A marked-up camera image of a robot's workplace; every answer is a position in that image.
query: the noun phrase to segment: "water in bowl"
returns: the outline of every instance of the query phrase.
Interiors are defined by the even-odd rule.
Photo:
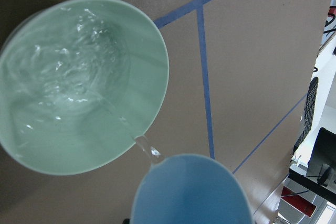
[[[114,104],[127,87],[130,55],[117,25],[87,8],[75,16],[71,8],[61,10],[70,21],[20,35],[22,46],[11,47],[0,62],[7,90],[0,96],[21,148],[34,140],[32,131],[71,131],[92,110],[117,116]]]

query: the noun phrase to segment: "blue cup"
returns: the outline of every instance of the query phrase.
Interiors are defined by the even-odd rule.
[[[219,162],[196,154],[152,166],[133,203],[132,224],[251,224],[248,200]]]

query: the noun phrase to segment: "water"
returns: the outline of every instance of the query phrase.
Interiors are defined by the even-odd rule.
[[[151,145],[148,138],[142,134],[142,131],[134,127],[129,120],[125,117],[120,116],[121,113],[118,111],[116,106],[112,104],[109,100],[105,98],[101,98],[101,103],[104,104],[104,108],[106,108],[112,116],[118,116],[118,120],[122,124],[122,126],[126,129],[130,137],[135,141],[137,146],[145,152],[147,157],[149,158],[152,165],[158,164],[164,160],[164,156]]]
[[[106,106],[102,101],[118,115],[113,104],[127,87],[130,55],[117,25],[87,8],[63,8],[57,22],[19,40],[1,73],[16,132],[42,124],[71,127],[74,118]]]

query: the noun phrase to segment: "computer monitor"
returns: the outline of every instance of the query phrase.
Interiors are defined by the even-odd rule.
[[[308,162],[307,177],[336,193],[336,134],[321,128]]]

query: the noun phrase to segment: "green bowl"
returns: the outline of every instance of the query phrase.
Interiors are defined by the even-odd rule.
[[[120,0],[70,0],[25,21],[0,57],[0,142],[53,175],[116,159],[144,134],[169,77],[163,38]]]

